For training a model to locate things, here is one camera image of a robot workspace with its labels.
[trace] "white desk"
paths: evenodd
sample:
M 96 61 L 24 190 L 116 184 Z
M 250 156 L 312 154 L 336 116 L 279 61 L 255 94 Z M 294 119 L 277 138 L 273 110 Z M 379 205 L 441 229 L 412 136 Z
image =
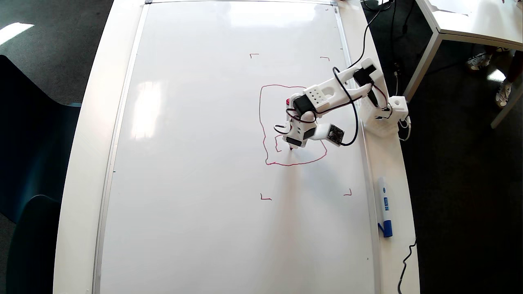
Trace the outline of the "white desk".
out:
M 131 55 L 142 2 L 115 0 L 102 35 L 78 120 L 67 173 L 58 240 L 54 293 L 91 293 L 101 198 L 122 87 Z M 340 2 L 340 13 L 352 56 L 361 53 L 366 19 L 359 2 Z M 378 60 L 367 36 L 366 56 Z M 382 293 L 396 293 L 408 245 L 415 240 L 410 194 L 397 137 L 366 133 L 372 177 L 388 178 L 394 191 L 394 236 L 379 240 Z M 402 282 L 404 293 L 419 292 L 416 248 Z
M 430 0 L 416 0 L 432 29 L 432 37 L 403 94 L 408 101 L 418 89 L 434 55 L 443 40 L 491 45 L 522 50 L 523 24 L 521 10 L 514 0 L 452 0 L 455 6 L 466 7 L 467 14 L 442 11 L 446 6 L 436 7 Z M 495 128 L 521 97 L 521 87 L 503 111 L 492 122 Z

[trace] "white robotic arm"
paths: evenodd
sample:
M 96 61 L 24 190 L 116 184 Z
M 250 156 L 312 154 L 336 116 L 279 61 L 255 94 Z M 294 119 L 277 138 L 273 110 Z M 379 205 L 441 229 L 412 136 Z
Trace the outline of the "white robotic arm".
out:
M 404 97 L 392 97 L 394 103 L 389 103 L 386 94 L 379 90 L 379 86 L 384 86 L 383 73 L 367 58 L 361 63 L 362 68 L 352 67 L 339 72 L 335 77 L 327 80 L 320 85 L 313 85 L 296 93 L 287 100 L 287 121 L 284 126 L 276 125 L 274 129 L 283 134 L 283 140 L 289 143 L 290 148 L 305 147 L 307 140 L 327 140 L 337 146 L 343 144 L 344 131 L 330 123 L 318 124 L 316 120 L 324 114 L 339 107 L 353 103 L 360 98 L 366 98 L 362 102 L 364 110 L 364 122 L 366 126 L 373 126 L 376 130 L 384 134 L 390 133 L 391 126 L 397 132 L 398 120 L 405 120 L 408 116 Z M 347 82 L 354 78 L 358 85 L 356 89 L 347 89 Z M 373 87 L 378 89 L 376 95 Z M 386 120 L 385 123 L 374 120 Z

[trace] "whiteboard frame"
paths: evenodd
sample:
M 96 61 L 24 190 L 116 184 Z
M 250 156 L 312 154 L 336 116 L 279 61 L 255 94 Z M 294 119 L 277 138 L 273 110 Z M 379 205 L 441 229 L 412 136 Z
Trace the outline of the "whiteboard frame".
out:
M 226 1 L 226 2 L 292 2 L 292 3 L 312 3 L 338 6 L 335 1 L 321 1 L 321 0 L 149 0 L 145 1 L 148 4 L 153 3 L 169 3 L 169 2 L 211 2 L 211 1 Z
M 134 64 L 136 62 L 138 48 L 140 47 L 140 40 L 142 37 L 143 29 L 145 27 L 145 21 L 147 19 L 147 14 L 149 12 L 149 6 L 151 4 L 157 3 L 170 3 L 170 2 L 210 2 L 210 1 L 227 1 L 227 2 L 288 2 L 288 3 L 310 3 L 310 4 L 321 4 L 321 5 L 330 5 L 335 8 L 335 17 L 338 24 L 338 31 L 340 34 L 340 41 L 344 51 L 345 62 L 347 66 L 351 65 L 351 59 L 349 55 L 349 48 L 347 43 L 347 38 L 345 31 L 343 29 L 343 22 L 341 19 L 338 3 L 335 1 L 317 1 L 317 0 L 146 0 L 142 13 L 140 15 L 140 20 L 138 22 L 138 27 L 136 35 L 134 37 L 134 42 L 131 49 L 131 56 L 129 58 L 129 64 L 127 67 L 126 75 L 124 78 L 124 84 L 122 89 L 122 94 L 120 96 L 120 104 L 118 106 L 118 112 L 116 116 L 115 129 L 112 135 L 112 142 L 109 152 L 109 160 L 107 164 L 106 179 L 104 184 L 104 191 L 102 194 L 101 204 L 100 204 L 100 214 L 98 218 L 98 233 L 96 238 L 96 247 L 95 247 L 95 264 L 93 267 L 93 293 L 100 293 L 100 278 L 101 278 L 101 259 L 104 247 L 104 237 L 105 237 L 105 228 L 107 221 L 107 211 L 110 197 L 110 190 L 112 184 L 112 174 L 116 160 L 116 151 L 118 148 L 118 140 L 120 137 L 120 129 L 123 121 L 123 113 L 125 111 L 127 96 L 129 93 L 129 87 L 131 82 L 131 77 L 134 70 Z M 349 81 L 349 85 L 352 88 L 355 88 L 354 79 Z M 360 101 L 356 101 L 356 107 L 359 109 Z M 367 143 L 365 138 L 365 133 L 363 130 L 363 124 L 360 119 L 358 123 L 358 132 L 362 136 L 360 140 L 360 148 L 362 150 L 362 159 L 363 163 L 363 174 L 365 176 L 365 185 L 367 190 L 367 202 L 369 209 L 369 222 L 371 228 L 371 244 L 372 244 L 372 258 L 373 258 L 373 272 L 374 272 L 374 292 L 376 294 L 381 293 L 381 255 L 379 250 L 379 231 L 378 227 L 375 224 L 377 222 L 377 212 L 376 212 L 376 202 L 374 200 L 374 184 L 372 182 L 372 170 L 370 166 L 369 153 L 367 151 Z
M 144 4 L 142 8 L 142 14 L 138 21 L 138 27 L 136 35 L 134 36 L 134 42 L 131 49 L 131 57 L 129 58 L 129 64 L 127 65 L 127 71 L 125 79 L 123 80 L 122 95 L 120 96 L 120 105 L 118 106 L 118 112 L 116 114 L 115 130 L 112 134 L 111 148 L 109 151 L 109 160 L 107 162 L 106 179 L 104 185 L 104 191 L 102 193 L 101 204 L 100 204 L 100 215 L 98 217 L 98 234 L 96 236 L 96 249 L 95 249 L 95 264 L 93 267 L 93 293 L 100 293 L 100 278 L 101 278 L 101 257 L 104 248 L 104 237 L 105 227 L 107 221 L 107 210 L 109 205 L 109 196 L 111 192 L 112 174 L 116 160 L 116 149 L 118 147 L 118 139 L 120 137 L 120 129 L 123 121 L 123 112 L 126 107 L 127 95 L 129 93 L 129 86 L 131 84 L 132 72 L 134 70 L 134 63 L 138 55 L 138 48 L 140 47 L 140 40 L 142 39 L 143 28 L 145 27 L 145 20 L 147 19 L 147 13 L 149 12 L 149 5 Z

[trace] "whiteboard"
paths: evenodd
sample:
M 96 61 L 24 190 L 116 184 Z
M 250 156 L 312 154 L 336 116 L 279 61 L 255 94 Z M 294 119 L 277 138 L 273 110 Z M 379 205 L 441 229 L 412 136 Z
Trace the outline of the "whiteboard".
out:
M 379 292 L 362 135 L 291 151 L 272 129 L 287 98 L 346 66 L 334 7 L 146 8 L 113 147 L 98 292 Z M 352 137 L 352 108 L 323 119 Z

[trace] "whiteboard marker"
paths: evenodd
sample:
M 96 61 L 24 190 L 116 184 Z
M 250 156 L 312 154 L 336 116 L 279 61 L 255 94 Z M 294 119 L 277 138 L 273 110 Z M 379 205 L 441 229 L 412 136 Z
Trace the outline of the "whiteboard marker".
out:
M 380 202 L 381 202 L 381 210 L 383 211 L 383 226 L 381 226 L 380 223 L 378 223 L 378 227 L 383 232 L 383 236 L 385 238 L 392 236 L 392 222 L 390 218 L 390 206 L 389 206 L 389 197 L 387 195 L 386 190 L 386 184 L 385 184 L 385 178 L 380 177 L 378 179 L 378 190 L 380 193 Z

